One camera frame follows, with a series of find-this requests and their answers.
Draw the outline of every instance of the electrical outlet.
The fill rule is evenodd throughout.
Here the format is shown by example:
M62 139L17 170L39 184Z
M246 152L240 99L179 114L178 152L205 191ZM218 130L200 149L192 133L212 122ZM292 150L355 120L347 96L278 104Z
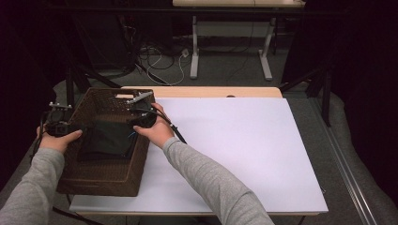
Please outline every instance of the electrical outlet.
M188 57L188 55L190 55L190 53L188 52L187 49L184 49L184 50L181 52L181 54L182 54L182 56L183 56L184 58L186 58L186 57Z

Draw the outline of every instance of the gray sleeve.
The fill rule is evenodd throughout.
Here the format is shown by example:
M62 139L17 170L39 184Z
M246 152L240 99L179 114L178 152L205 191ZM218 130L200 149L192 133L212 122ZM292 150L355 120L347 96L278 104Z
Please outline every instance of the gray sleeve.
M64 163L61 153L39 148L29 172L1 209L0 224L47 224Z
M163 152L222 224L273 224L255 194L216 161L177 138L169 139Z

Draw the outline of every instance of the brown box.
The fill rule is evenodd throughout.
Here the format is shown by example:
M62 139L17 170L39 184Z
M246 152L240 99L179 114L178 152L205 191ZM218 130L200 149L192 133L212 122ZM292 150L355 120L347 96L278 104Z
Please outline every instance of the brown box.
M152 90L89 88L69 120L72 125L89 125L94 121L121 122L134 118L128 111L127 98ZM154 96L147 97L154 102ZM65 194L137 196L144 170L148 138L138 135L131 158L79 161L83 136L69 145L65 154L65 169L57 191Z

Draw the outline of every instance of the table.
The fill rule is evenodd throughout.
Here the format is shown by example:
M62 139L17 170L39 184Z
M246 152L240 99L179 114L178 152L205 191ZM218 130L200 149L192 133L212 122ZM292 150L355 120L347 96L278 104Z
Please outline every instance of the table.
M212 7L212 8L303 8L304 2L296 0L173 0L175 7ZM276 19L272 18L270 22L256 22L250 26L243 22L199 22L196 16L192 17L192 41L193 51L191 60L191 79L197 78L197 70L199 65L199 49L198 36L219 36L219 37L266 37L262 50L258 51L261 66L266 81L272 81L271 71L267 60L267 53L269 43L271 41L272 33L274 32L274 25Z
M179 87L134 88L153 89L188 144L241 179L270 215L328 212L287 101L274 95L277 88L181 87L181 93L191 90L190 95L180 95ZM247 97L225 97L245 92ZM153 144L137 197L76 195L70 210L84 215L213 215Z

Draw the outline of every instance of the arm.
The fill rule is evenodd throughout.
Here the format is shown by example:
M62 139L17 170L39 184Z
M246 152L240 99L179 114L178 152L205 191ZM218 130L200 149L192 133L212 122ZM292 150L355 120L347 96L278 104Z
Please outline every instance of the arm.
M64 168L68 143L81 131L62 138L43 135L40 148L22 181L14 188L0 211L0 224L47 224L55 189Z
M163 108L153 104L159 111ZM273 224L255 194L222 165L174 137L160 117L152 128L134 127L162 148L171 165L198 192L222 224Z

